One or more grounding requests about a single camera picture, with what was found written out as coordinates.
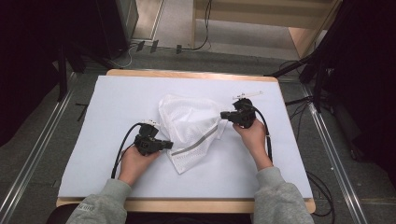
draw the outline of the black stand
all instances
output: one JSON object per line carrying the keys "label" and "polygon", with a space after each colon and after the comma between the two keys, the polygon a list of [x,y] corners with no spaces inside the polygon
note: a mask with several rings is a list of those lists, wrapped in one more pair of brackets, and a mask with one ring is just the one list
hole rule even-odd
{"label": "black stand", "polygon": [[58,54],[58,67],[59,67],[59,97],[58,102],[62,101],[64,96],[67,93],[67,74],[66,74],[66,59],[69,61],[72,66],[73,71],[84,73],[86,65],[84,61],[81,59],[80,54],[87,55],[94,61],[101,64],[103,67],[107,69],[113,69],[113,65],[106,62],[102,58],[98,57],[94,53],[90,52],[88,49],[76,44],[70,43],[67,40],[64,40],[61,46],[59,47]]}
{"label": "black stand", "polygon": [[317,111],[320,113],[320,93],[326,75],[332,72],[332,61],[336,58],[336,52],[339,50],[342,43],[342,36],[348,35],[349,31],[344,21],[349,20],[350,12],[354,8],[354,2],[350,0],[343,1],[340,10],[327,34],[323,37],[318,47],[310,55],[302,58],[296,63],[271,74],[272,77],[280,77],[288,72],[306,65],[303,72],[300,74],[300,81],[308,83],[312,78],[317,75],[317,80],[314,88],[313,103]]}

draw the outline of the floor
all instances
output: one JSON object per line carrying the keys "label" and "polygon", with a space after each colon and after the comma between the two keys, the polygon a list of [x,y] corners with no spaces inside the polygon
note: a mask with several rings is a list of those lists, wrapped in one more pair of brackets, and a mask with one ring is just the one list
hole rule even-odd
{"label": "floor", "polygon": [[163,0],[136,1],[137,11],[142,13],[139,13],[139,20],[134,29],[133,39],[152,40],[154,38],[163,11],[163,5]]}
{"label": "floor", "polygon": [[[166,9],[172,6],[168,4],[174,4],[175,2],[179,5],[189,3],[189,1],[165,1],[161,14],[162,19],[173,18],[172,13],[166,14]],[[184,13],[188,14],[186,11],[180,11],[179,14]],[[159,40],[160,47],[170,48],[169,46],[175,46],[176,44],[182,44],[183,46],[190,44],[190,38],[183,34],[190,34],[191,31],[188,32],[187,28],[182,25],[175,25],[177,30],[170,31],[169,27],[162,26],[163,23],[169,24],[172,22],[158,21],[158,29],[154,34],[154,39]],[[198,28],[202,26],[203,24],[197,23],[198,30],[202,30]],[[282,33],[284,30],[280,27],[253,28],[252,30],[258,30],[257,36],[252,34],[254,37],[242,38],[245,34],[250,34],[252,30],[245,30],[247,27],[243,27],[243,25],[235,27],[234,24],[224,24],[221,29],[220,26],[222,27],[221,24],[215,22],[209,24],[209,38],[212,45],[210,49],[185,51],[176,54],[174,49],[157,48],[154,53],[151,53],[150,46],[145,46],[141,51],[136,52],[135,49],[132,49],[129,54],[124,53],[115,60],[115,63],[121,65],[130,63],[124,69],[268,75],[279,70],[288,60],[298,59],[297,53],[293,51],[290,37]],[[227,27],[237,29],[237,34],[233,35],[233,30],[227,29]],[[106,73],[106,69],[100,65],[88,59],[86,63],[88,68],[85,74],[76,74],[75,79],[71,79],[74,88],[70,93],[64,112],[56,121],[56,127],[53,129],[48,142],[44,144],[44,150],[39,156],[38,163],[33,167],[34,171],[31,176],[28,176],[30,178],[29,184],[25,186],[25,189],[22,189],[21,197],[15,199],[18,203],[11,209],[11,214],[8,213],[7,220],[3,219],[2,205],[1,223],[44,223],[50,212],[55,208],[64,167],[73,151],[83,123],[83,119],[79,119],[84,110],[83,105],[90,102],[97,76]],[[292,71],[279,79],[285,102],[300,99],[304,96],[304,88],[298,82],[297,76],[298,73]],[[20,174],[29,154],[35,148],[35,143],[45,128],[46,122],[55,106],[57,106],[57,92],[58,89],[54,88],[23,123],[14,138],[0,147],[1,202],[7,198],[12,184]],[[288,106],[289,113],[292,114],[297,106]],[[291,120],[291,125],[295,135],[297,136],[297,133],[299,133],[297,143],[305,169],[317,175],[330,189],[334,202],[335,223],[353,223],[354,219],[348,208],[346,196],[341,190],[337,176],[334,174],[333,166],[318,133],[312,111],[306,109],[300,115],[301,117],[296,116]],[[349,155],[348,143],[339,128],[337,120],[327,110],[323,110],[321,116],[344,165],[351,186],[360,199],[366,218],[366,222],[361,223],[394,223],[396,191],[390,184],[387,175],[374,163],[352,160]],[[325,213],[329,209],[329,205],[318,188],[311,187],[315,195],[318,213]],[[331,216],[314,217],[314,220],[316,223],[331,223],[331,218]]]}

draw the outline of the hand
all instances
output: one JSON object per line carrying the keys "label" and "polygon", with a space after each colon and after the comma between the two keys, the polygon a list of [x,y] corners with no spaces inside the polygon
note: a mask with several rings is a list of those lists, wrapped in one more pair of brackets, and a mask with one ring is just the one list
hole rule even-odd
{"label": "hand", "polygon": [[142,156],[135,146],[129,147],[121,160],[121,170],[119,180],[129,186],[136,181],[149,167],[149,165],[160,156],[157,151],[148,156]]}
{"label": "hand", "polygon": [[233,124],[233,128],[241,135],[242,141],[256,162],[258,171],[274,166],[265,151],[266,130],[259,120],[255,119],[248,129],[243,129],[237,124]]}

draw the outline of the metal rail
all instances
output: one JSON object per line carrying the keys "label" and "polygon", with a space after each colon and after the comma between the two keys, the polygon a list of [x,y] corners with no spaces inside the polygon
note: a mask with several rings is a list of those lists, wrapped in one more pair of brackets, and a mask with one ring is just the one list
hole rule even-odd
{"label": "metal rail", "polygon": [[75,83],[77,82],[76,73],[72,73],[69,78],[68,86],[69,91],[61,102],[58,102],[52,111],[52,114],[47,121],[46,126],[38,137],[33,149],[23,165],[20,173],[9,189],[5,200],[3,201],[0,208],[0,223],[7,224],[11,219],[11,216],[21,199],[22,194],[26,190],[26,187],[37,167],[42,155],[44,154],[47,144],[55,131],[59,120],[67,107],[70,97],[74,91]]}
{"label": "metal rail", "polygon": [[[304,96],[312,95],[312,92],[308,85],[303,85],[303,93]],[[312,118],[314,119],[315,124],[317,125],[318,132],[321,140],[323,141],[323,145],[325,147],[326,153],[329,157],[330,163],[334,170],[335,177],[337,178],[338,184],[340,185],[341,191],[344,194],[344,198],[346,200],[346,205],[349,208],[349,212],[352,215],[352,218],[355,223],[368,223],[366,215],[361,208],[361,202],[356,195],[355,190],[353,189],[352,184],[349,181],[347,176],[347,172],[341,163],[341,160],[338,156],[337,150],[335,149],[334,143],[330,138],[330,134],[327,130],[326,124],[315,107],[310,104],[309,109],[312,114]]]}

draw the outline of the white cloth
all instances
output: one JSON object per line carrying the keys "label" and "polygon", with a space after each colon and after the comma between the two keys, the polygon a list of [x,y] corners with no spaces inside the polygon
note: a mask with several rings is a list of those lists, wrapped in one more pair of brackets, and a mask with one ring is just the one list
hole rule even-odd
{"label": "white cloth", "polygon": [[206,155],[215,138],[221,138],[227,120],[220,112],[230,108],[210,99],[167,94],[159,110],[161,131],[174,143],[167,154],[182,174]]}

